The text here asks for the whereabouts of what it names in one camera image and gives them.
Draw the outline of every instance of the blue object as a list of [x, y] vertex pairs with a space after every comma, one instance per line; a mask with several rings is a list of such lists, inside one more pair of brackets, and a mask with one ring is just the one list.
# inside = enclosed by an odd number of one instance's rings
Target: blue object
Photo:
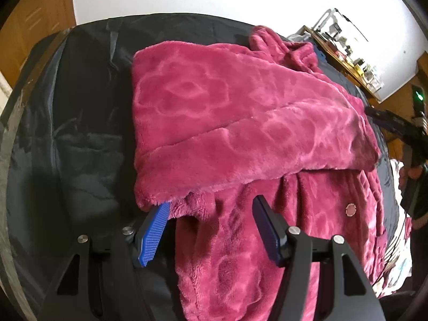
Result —
[[140, 245], [138, 261], [142, 267], [146, 267], [147, 263], [155, 257], [169, 215], [169, 202], [154, 206], [138, 231], [137, 243]]
[[316, 42], [312, 38], [309, 39], [309, 42], [314, 45], [314, 51], [315, 51], [315, 54], [317, 55], [318, 60], [321, 62], [326, 62], [327, 60], [325, 58], [325, 54], [323, 53], [322, 50], [318, 48], [318, 45], [316, 44]]

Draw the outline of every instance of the wooden desk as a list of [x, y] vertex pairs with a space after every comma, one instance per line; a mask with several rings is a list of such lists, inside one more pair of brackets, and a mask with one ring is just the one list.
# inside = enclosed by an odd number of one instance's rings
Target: wooden desk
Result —
[[328, 46], [327, 42], [321, 36], [318, 36], [311, 28], [306, 25], [303, 27], [303, 32], [306, 31], [311, 34], [314, 41], [322, 48], [324, 54], [326, 55], [327, 61], [332, 65], [336, 70], [343, 74], [348, 80], [354, 83], [358, 88], [360, 88], [364, 94], [367, 96], [369, 103], [373, 106], [377, 106], [380, 102], [380, 98], [376, 93], [374, 93], [374, 88], [369, 86], [365, 80], [358, 74], [358, 72], [350, 66], [346, 61], [342, 61], [339, 57], [333, 52], [333, 50]]

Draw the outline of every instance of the person's hand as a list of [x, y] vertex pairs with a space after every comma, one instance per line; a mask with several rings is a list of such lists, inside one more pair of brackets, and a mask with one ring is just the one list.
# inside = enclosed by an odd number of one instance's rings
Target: person's hand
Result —
[[416, 168], [401, 168], [400, 169], [400, 180], [399, 180], [399, 189], [403, 190], [406, 185], [406, 175], [414, 180], [417, 180], [422, 175], [422, 166], [417, 166]]

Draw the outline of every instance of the wooden cabinet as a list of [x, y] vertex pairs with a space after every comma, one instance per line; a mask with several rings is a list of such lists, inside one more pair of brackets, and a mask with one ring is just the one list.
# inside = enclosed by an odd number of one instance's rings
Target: wooden cabinet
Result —
[[0, 30], [0, 71], [9, 84], [38, 41], [74, 25], [72, 0], [20, 0]]
[[[404, 119], [411, 121], [414, 116], [413, 109], [413, 94], [412, 85], [417, 85], [425, 89], [425, 93], [428, 94], [428, 53], [424, 53], [417, 62], [418, 73], [409, 82], [403, 85], [388, 99], [384, 100], [379, 104], [377, 109], [390, 110], [395, 114], [403, 117]], [[388, 143], [389, 157], [397, 160], [402, 160], [403, 157], [403, 142], [387, 132], [383, 131], [385, 139]]]

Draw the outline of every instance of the black fabric cover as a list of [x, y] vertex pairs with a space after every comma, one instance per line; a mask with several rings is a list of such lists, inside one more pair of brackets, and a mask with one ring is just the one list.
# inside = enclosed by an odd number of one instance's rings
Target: black fabric cover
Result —
[[[133, 195], [134, 53], [165, 40], [248, 46], [251, 29], [233, 20], [177, 13], [101, 20], [70, 32], [31, 93], [8, 165], [9, 236], [18, 276], [36, 315], [71, 241], [81, 234], [109, 235], [140, 211]], [[29, 72], [52, 38], [31, 51], [1, 115], [0, 134]], [[326, 63], [320, 67], [367, 103], [335, 69]], [[374, 130], [383, 153], [378, 172], [391, 236], [398, 219], [392, 172], [382, 133]], [[141, 273], [155, 316], [163, 320], [183, 319], [174, 271], [174, 228], [175, 222], [169, 221], [155, 261]]]

